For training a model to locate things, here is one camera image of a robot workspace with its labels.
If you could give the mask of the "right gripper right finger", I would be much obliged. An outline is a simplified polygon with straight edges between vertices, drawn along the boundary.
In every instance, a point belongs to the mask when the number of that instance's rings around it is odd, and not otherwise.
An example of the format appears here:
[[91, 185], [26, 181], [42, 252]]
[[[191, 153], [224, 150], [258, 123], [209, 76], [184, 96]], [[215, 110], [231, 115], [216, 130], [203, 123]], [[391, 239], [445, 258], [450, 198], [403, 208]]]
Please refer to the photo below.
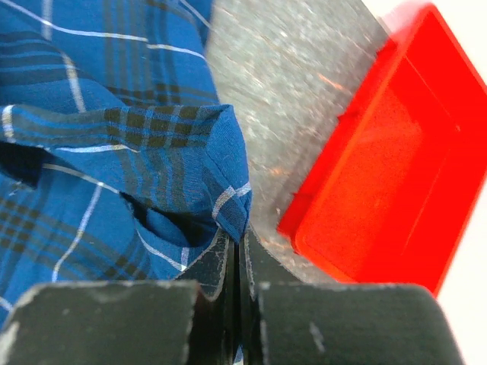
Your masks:
[[248, 229], [239, 245], [246, 364], [460, 364], [431, 293], [404, 284], [307, 284]]

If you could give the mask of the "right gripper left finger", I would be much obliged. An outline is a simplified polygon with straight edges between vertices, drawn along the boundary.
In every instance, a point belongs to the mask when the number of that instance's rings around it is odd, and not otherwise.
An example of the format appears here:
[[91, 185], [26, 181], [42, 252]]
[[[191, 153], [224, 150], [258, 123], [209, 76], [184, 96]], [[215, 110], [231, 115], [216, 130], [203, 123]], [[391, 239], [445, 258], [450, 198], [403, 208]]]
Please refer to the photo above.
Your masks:
[[171, 281], [38, 284], [1, 332], [3, 364], [230, 364], [234, 242], [218, 231]]

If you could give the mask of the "blue plaid shirt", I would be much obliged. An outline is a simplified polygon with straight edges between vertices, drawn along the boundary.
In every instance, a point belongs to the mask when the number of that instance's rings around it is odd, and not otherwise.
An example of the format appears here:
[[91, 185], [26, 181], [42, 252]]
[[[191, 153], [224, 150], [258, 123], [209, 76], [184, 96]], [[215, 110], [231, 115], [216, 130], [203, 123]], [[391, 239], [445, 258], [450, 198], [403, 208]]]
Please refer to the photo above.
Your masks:
[[210, 1], [1, 3], [1, 317], [59, 281], [170, 280], [239, 240], [244, 138]]

